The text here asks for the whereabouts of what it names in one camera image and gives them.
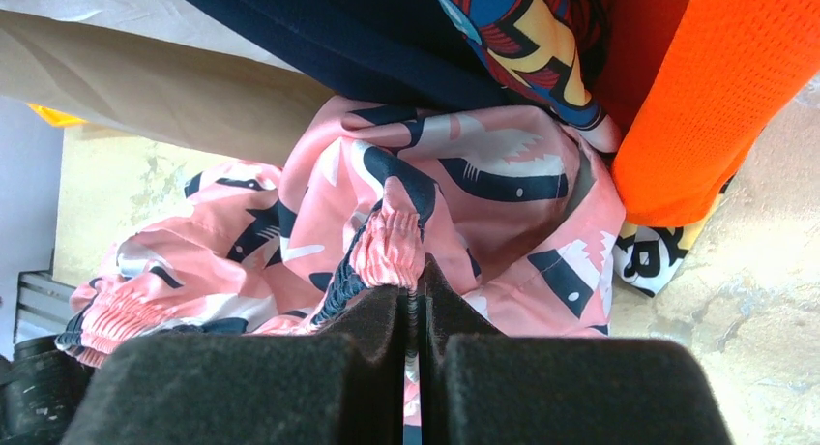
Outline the pink shark print shorts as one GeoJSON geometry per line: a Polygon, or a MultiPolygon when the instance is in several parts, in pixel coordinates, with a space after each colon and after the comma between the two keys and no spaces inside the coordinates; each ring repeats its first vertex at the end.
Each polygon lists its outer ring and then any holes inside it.
{"type": "Polygon", "coordinates": [[[315,335],[395,287],[406,305],[401,440],[422,442],[429,258],[506,336],[608,327],[623,206],[592,147],[532,107],[424,117],[333,99],[284,166],[233,161],[186,194],[186,213],[123,240],[77,289],[62,351],[98,371],[151,336],[315,335]]]}

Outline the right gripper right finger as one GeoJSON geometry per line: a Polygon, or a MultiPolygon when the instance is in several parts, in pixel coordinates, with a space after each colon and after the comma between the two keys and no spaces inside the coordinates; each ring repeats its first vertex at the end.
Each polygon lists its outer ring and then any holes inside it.
{"type": "Polygon", "coordinates": [[[691,354],[664,340],[513,338],[433,258],[419,284],[424,444],[727,444],[691,354]]]}

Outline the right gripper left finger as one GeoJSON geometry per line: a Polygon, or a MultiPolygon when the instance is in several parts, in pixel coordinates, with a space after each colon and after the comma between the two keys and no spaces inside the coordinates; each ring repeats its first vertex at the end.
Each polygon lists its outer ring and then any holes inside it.
{"type": "Polygon", "coordinates": [[[397,444],[405,297],[368,293],[309,336],[160,335],[94,374],[67,444],[397,444]]]}

